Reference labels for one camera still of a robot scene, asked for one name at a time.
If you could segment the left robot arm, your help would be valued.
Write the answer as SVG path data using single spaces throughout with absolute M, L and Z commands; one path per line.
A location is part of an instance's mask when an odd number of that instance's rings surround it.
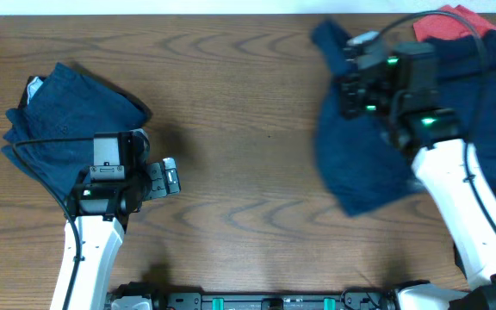
M 180 192 L 176 161 L 148 163 L 150 142 L 142 129 L 98 133 L 92 146 L 92 164 L 65 201 L 65 248 L 51 307 L 149 309 L 148 294 L 108 297 L 109 278 L 130 214 L 143 202 Z

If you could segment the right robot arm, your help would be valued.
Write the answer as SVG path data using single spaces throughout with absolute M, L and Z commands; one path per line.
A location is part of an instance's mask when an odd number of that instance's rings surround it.
M 443 217 L 469 291 L 412 282 L 395 288 L 383 309 L 496 309 L 496 197 L 456 113 L 438 104 L 432 45 L 404 42 L 388 51 L 375 33 L 348 41 L 352 73 L 338 80 L 340 111 L 385 125 L 391 144 L 411 159 Z

